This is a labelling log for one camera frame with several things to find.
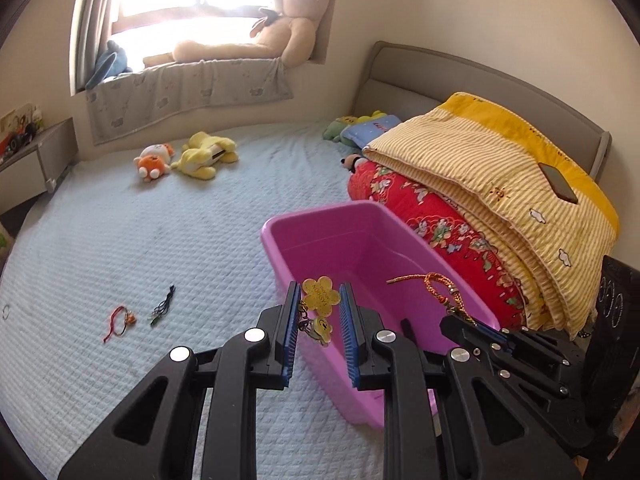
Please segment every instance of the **purple plastic bin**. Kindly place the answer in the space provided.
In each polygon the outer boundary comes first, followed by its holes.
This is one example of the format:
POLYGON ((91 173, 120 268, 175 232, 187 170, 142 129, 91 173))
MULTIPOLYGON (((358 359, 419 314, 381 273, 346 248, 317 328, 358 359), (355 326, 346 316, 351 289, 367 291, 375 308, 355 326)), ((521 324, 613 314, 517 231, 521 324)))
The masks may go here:
MULTIPOLYGON (((401 332, 400 320, 408 318, 420 347, 444 354, 454 347, 440 333, 444 307, 425 290, 421 280, 386 283, 406 274, 440 272, 456 283, 469 314, 500 328, 494 314, 466 282, 424 240, 376 202, 361 200, 277 216, 264 225, 261 237, 282 300, 291 281, 329 276, 336 289, 350 282, 356 302, 378 311, 386 328, 401 332)), ((436 287, 446 292, 444 286, 436 287)), ((359 392, 351 386, 338 307, 329 322, 334 332, 327 348, 311 338, 298 338, 306 363, 348 422, 383 428, 383 392, 359 392)), ((435 413, 433 396, 430 398, 435 413)))

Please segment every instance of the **bed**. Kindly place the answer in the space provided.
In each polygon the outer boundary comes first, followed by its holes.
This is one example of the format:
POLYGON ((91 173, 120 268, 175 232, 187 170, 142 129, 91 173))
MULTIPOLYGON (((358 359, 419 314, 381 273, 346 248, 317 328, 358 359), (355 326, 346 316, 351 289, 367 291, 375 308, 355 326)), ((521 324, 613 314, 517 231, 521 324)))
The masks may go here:
MULTIPOLYGON (((455 56, 377 43, 352 112, 382 109, 405 120, 455 91, 510 108, 600 176, 608 132, 529 84, 455 56)), ((134 178, 136 152, 112 153, 73 167, 33 207, 0 282, 8 305, 0 320, 0 470, 53 480, 168 349, 217 346, 276 301, 258 237, 264 221, 348 199, 349 173, 338 163, 345 147, 321 140, 325 126, 227 130, 241 161, 213 182, 176 174, 144 184, 134 178), (151 329, 146 317, 171 284, 172 310, 151 329), (138 325, 103 344, 119 304, 138 325)), ((382 435, 347 424, 302 359, 286 395, 258 397, 257 435, 260 478, 382 477, 382 435)))

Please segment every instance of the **red blanket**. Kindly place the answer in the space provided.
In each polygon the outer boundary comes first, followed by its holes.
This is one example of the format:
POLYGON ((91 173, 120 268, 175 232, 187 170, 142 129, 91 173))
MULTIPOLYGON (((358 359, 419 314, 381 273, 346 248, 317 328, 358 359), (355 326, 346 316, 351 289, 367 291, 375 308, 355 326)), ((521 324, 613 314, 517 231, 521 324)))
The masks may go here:
POLYGON ((420 235, 475 290, 503 328, 525 323, 523 294, 497 250, 473 229, 452 201, 371 161, 349 180, 352 200, 375 200, 420 235))

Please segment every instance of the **yellow striped quilt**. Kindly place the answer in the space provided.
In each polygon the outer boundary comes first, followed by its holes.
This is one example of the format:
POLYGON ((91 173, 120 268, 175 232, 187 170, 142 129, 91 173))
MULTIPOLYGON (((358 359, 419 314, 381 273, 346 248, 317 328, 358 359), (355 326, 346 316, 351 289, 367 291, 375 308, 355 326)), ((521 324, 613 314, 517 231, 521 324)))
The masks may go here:
POLYGON ((531 124, 458 92, 365 147, 370 160, 449 197, 498 248, 518 279, 533 329, 584 326, 618 215, 588 174, 531 124), (558 169, 578 198, 559 198, 538 163, 558 169))

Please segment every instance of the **green plush toy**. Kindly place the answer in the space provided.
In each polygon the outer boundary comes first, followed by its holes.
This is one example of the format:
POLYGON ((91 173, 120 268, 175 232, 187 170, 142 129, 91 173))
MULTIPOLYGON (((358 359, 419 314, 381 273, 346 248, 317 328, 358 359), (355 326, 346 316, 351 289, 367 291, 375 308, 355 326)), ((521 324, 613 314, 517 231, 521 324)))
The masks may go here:
POLYGON ((332 140, 333 142, 341 142, 343 144, 346 144, 350 148, 357 148, 358 145, 352 140, 345 138, 342 135, 342 132, 352 124, 366 123, 367 121, 371 121, 373 119, 377 119, 378 117, 383 117, 385 115, 386 114, 384 112, 381 112, 380 110, 376 110, 370 116, 364 115, 362 117, 354 117, 354 116, 340 117, 336 119, 334 122, 332 122, 331 124, 329 124, 329 126, 327 126, 326 130, 322 134, 322 138, 324 140, 332 140))

